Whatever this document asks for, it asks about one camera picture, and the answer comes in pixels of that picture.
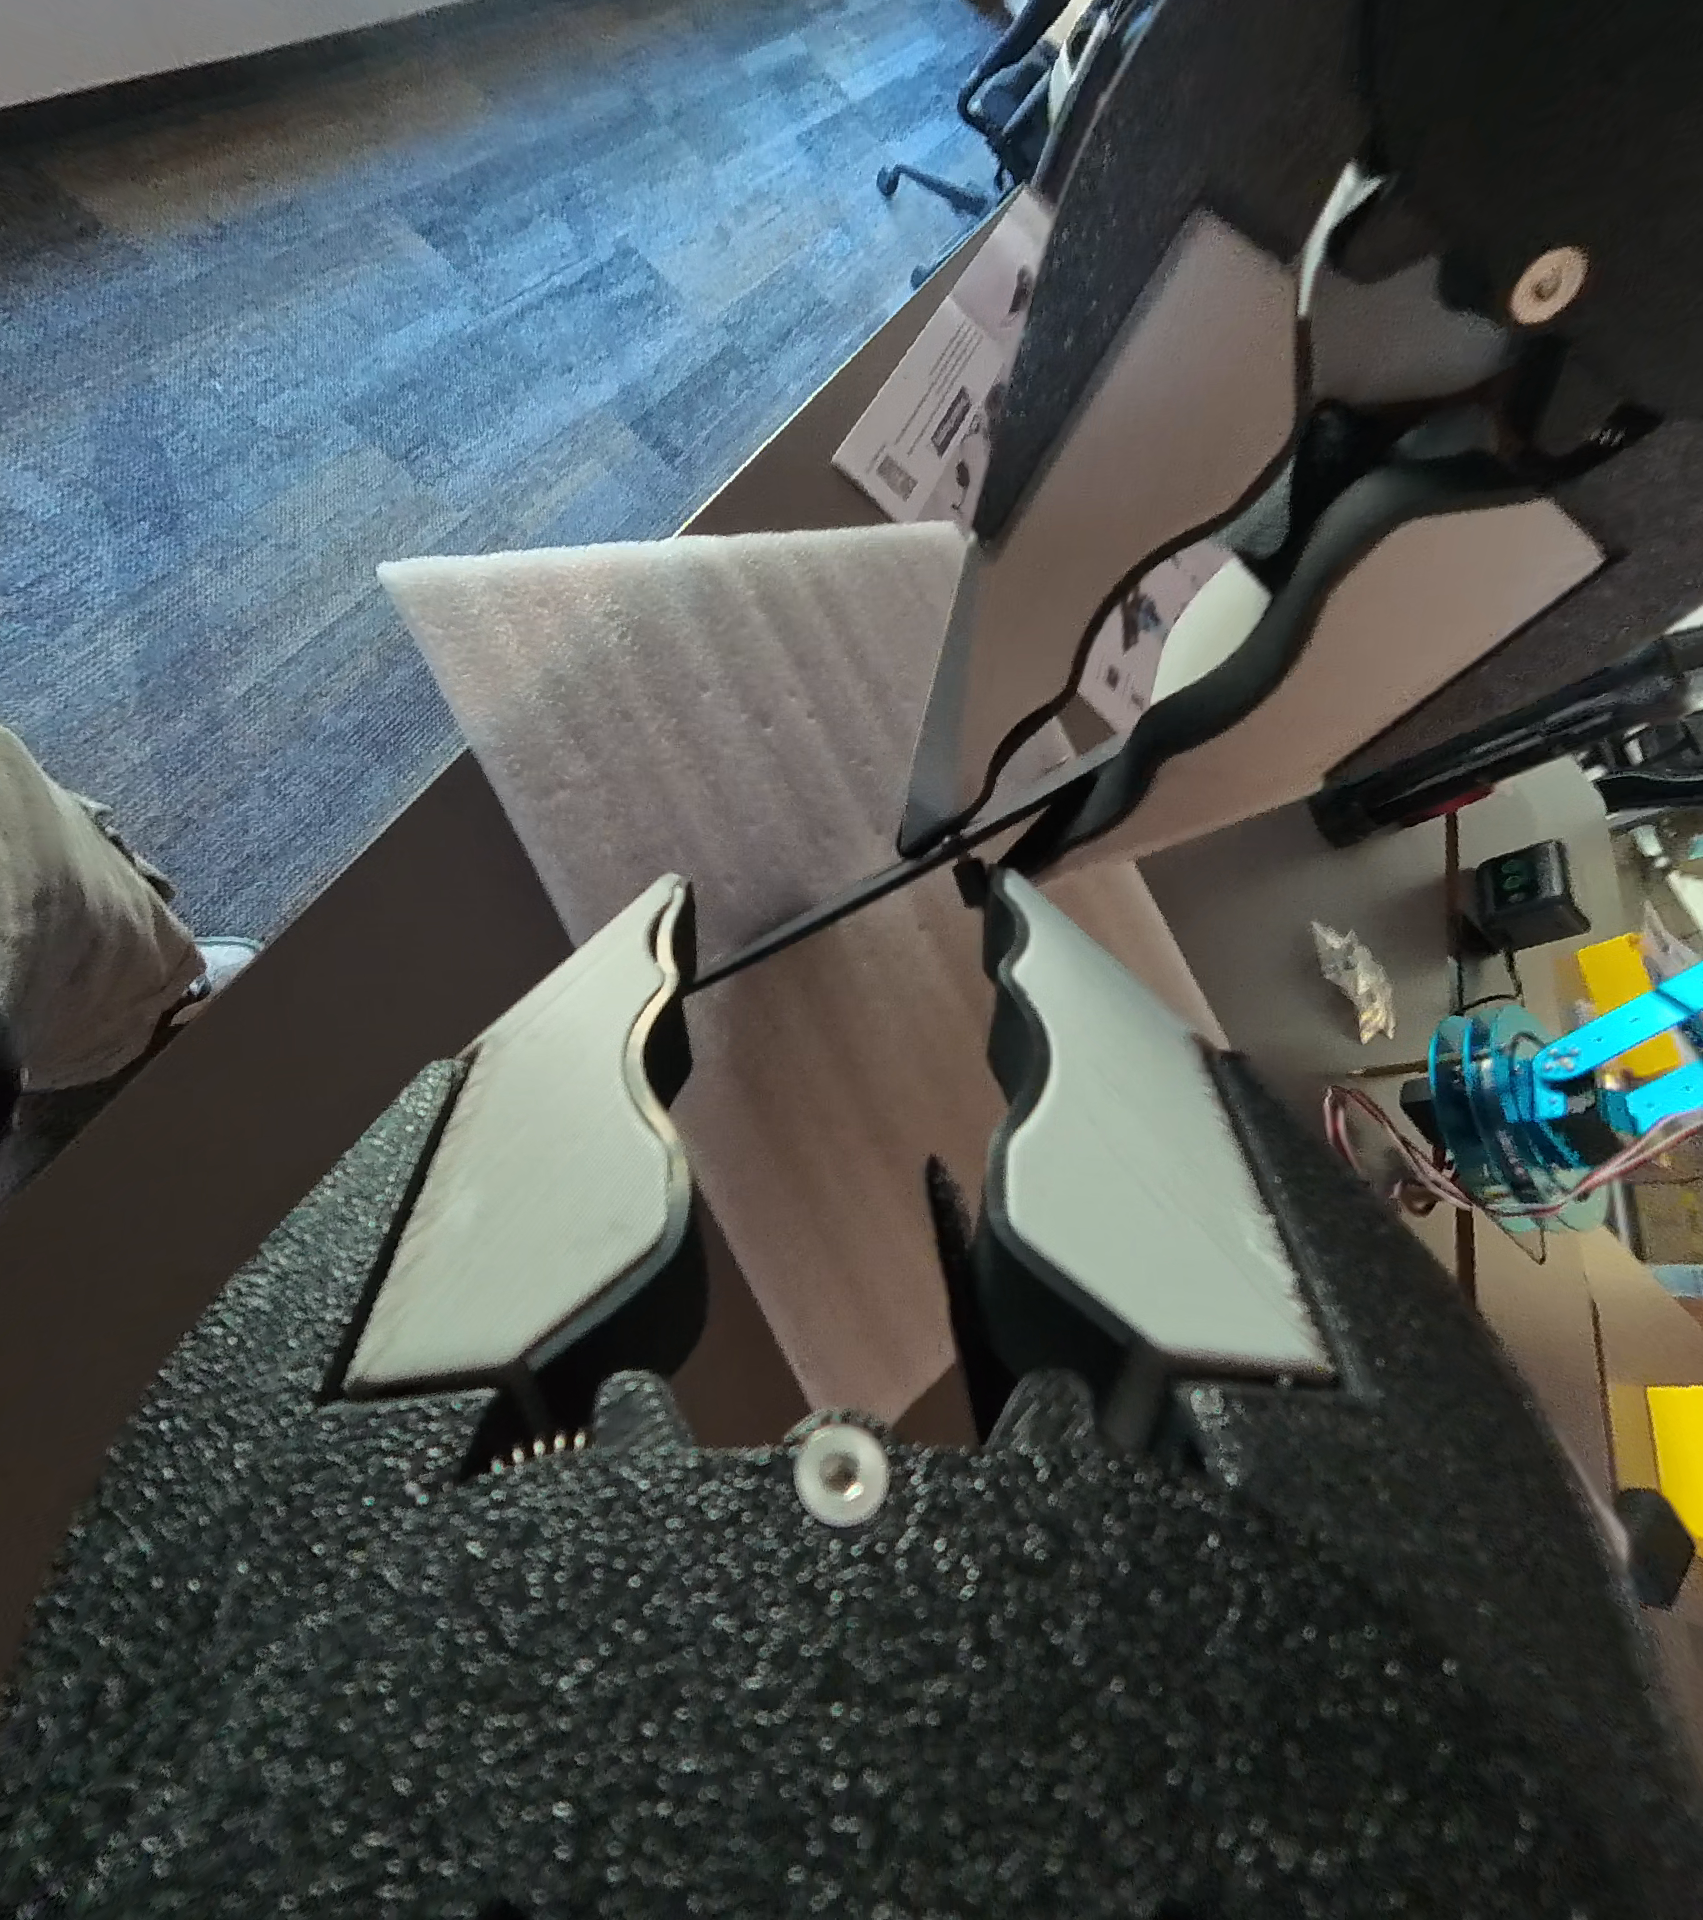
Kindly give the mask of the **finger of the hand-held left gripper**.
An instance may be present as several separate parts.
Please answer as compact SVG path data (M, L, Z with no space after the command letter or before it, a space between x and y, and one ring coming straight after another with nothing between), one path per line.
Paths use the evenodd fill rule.
M1296 278L1199 211L1009 531L967 549L905 793L905 856L975 818L1018 746L1075 693L1112 596L1232 521L1295 423Z
M1343 487L1245 642L1153 702L1022 871L1138 860L1310 796L1375 732L1608 564L1504 465L1383 465Z

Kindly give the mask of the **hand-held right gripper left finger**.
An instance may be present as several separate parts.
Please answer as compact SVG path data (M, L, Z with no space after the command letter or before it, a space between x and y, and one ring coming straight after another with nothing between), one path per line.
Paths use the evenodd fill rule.
M664 875L472 1041L343 1361L351 1401L592 1404L614 1374L693 1357L709 1276L670 1116L693 982L693 885Z

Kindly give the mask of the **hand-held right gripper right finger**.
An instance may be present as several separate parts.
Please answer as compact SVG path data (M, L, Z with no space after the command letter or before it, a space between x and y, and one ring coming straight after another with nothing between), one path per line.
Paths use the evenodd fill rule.
M1130 1357L1184 1380L1334 1383L1199 1030L1033 882L988 882L982 1294L1009 1366Z

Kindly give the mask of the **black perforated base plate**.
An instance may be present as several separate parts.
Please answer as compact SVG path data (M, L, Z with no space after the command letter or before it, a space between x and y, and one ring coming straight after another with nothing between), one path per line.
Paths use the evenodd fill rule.
M770 959L775 955L814 937L819 933L916 885L918 877L930 877L933 871L940 871L947 865L971 860L975 850L997 839L1009 827L1022 824L1033 815L1046 815L1065 801L1081 801L1082 789L1093 783L1093 779L1106 768L1106 762L1121 752L1121 746L1124 746L1124 739L1108 739L1096 752L1056 766L1041 781L1021 788L1012 801L995 803L978 818L946 834L933 850L906 856L906 860L895 860L888 870L862 875L850 889L839 891L839 896L831 896L819 908L809 908L806 912L786 920L783 927L775 927L770 933L751 937L748 945L727 955L724 959L700 962L696 976L684 990L685 998L701 995L701 991Z

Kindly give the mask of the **grey desk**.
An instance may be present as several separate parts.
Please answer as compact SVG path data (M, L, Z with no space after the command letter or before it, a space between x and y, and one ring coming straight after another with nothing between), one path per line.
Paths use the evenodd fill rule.
M823 479L826 431L876 393L956 259L693 515L700 535L868 522ZM1304 908L1363 905L1385 946L1439 990L1439 845L1420 824L1331 854L1304 803L1143 862L1232 1039L1295 1101L1329 1065L1331 1017L1304 1006L1305 959L1279 970ZM128 1083L0 1206L0 1689L32 1598L175 1340L278 1220L383 1112L569 950L500 803L468 757L427 781L260 955L257 986ZM685 1406L700 1435L764 1440L801 1384L714 1243L717 1323Z

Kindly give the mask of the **illustrated assembly manual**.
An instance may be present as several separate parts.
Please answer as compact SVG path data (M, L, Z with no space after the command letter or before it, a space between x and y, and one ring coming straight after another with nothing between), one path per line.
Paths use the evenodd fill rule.
M884 515L973 525L1048 230L1050 213L1015 188L978 251L842 441L835 468ZM1106 614L1077 684L1106 732L1130 732L1155 700L1220 662L1226 626L1211 624L1211 614L1226 614L1226 590L1211 590L1220 574L1245 574L1245 564L1219 539L1197 542L1147 569L1119 611Z

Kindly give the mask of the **black charger with green display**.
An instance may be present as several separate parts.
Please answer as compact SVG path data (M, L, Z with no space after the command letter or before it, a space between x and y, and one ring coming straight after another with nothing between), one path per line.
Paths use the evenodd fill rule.
M1575 894L1567 845L1540 839L1479 862L1470 921L1488 950L1531 950L1585 937L1590 920Z

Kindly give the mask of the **crumpled clear plastic bag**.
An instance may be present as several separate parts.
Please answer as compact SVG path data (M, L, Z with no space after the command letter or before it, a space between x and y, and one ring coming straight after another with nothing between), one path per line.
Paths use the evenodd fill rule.
M1389 970L1356 933L1310 927L1322 982L1337 991L1354 1017L1356 1041L1395 1039L1395 991Z

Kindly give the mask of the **black office chair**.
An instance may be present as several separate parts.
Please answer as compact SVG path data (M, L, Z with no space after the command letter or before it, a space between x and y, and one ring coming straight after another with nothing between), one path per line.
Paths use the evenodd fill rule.
M1050 132L1056 102L1075 82L1077 19L1086 3L1018 3L1009 30L959 89L959 121L991 153L991 188L971 188L916 164L884 164L883 199L905 182L946 203L967 220L982 220L1009 188L1029 182Z

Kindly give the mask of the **person's white shoe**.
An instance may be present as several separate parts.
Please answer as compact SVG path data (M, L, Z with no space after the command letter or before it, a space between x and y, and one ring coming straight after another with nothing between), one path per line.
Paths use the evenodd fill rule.
M260 945L237 936L206 936L196 942L197 979L187 990L187 995L171 1006L165 1019L165 1033L175 1033L197 1019L206 1006L257 959Z

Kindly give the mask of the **white foam sheet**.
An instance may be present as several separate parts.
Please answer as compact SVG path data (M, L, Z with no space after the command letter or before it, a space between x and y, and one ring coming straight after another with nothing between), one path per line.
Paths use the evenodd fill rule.
M566 936L679 875L712 962L892 862L959 564L888 522L380 578ZM691 998L670 1122L814 1409L895 1421L954 1366L926 1165L982 1184L991 1006L947 871Z

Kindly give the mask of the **person's beige trouser leg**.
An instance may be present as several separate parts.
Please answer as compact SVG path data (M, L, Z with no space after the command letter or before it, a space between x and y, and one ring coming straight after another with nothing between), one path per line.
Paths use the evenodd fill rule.
M0 1014L26 1093L118 1078L203 979L154 871L0 727Z

